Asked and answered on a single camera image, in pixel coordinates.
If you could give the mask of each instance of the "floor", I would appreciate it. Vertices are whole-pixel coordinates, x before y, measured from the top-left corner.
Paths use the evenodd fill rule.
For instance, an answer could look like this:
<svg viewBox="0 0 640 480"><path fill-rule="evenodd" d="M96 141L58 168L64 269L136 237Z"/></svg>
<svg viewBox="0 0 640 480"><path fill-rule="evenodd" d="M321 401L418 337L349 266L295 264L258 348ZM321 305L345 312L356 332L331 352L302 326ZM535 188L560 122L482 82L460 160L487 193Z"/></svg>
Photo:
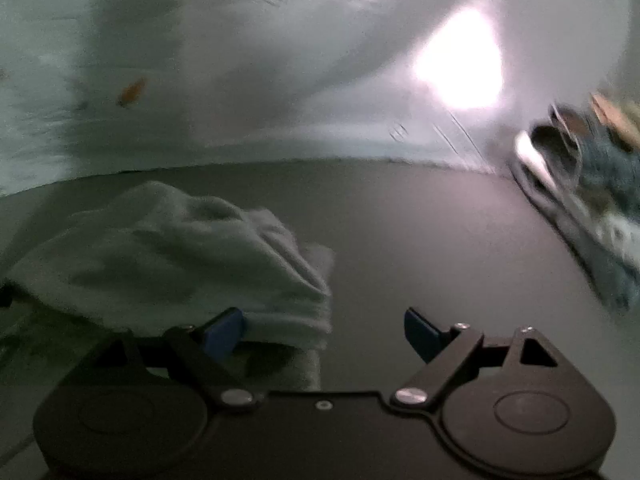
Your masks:
<svg viewBox="0 0 640 480"><path fill-rule="evenodd" d="M54 234L70 213L150 178L246 208L265 206L299 238L336 251L325 389L384 391L411 376L420 361L402 332L409 306L420 306L437 323L468 322L494 335L533 325L616 412L618 434L604 472L612 480L640 476L640 317L603 309L559 235L511 180L388 162L229 164L96 176L1 199L0 269ZM14 434L29 431L38 400L26 390L20 394L32 406L3 421ZM19 471L42 464L32 449L16 461L12 467Z"/></svg>
<svg viewBox="0 0 640 480"><path fill-rule="evenodd" d="M0 194L320 156L499 172L551 101L640 97L640 0L0 0L0 29Z"/></svg>

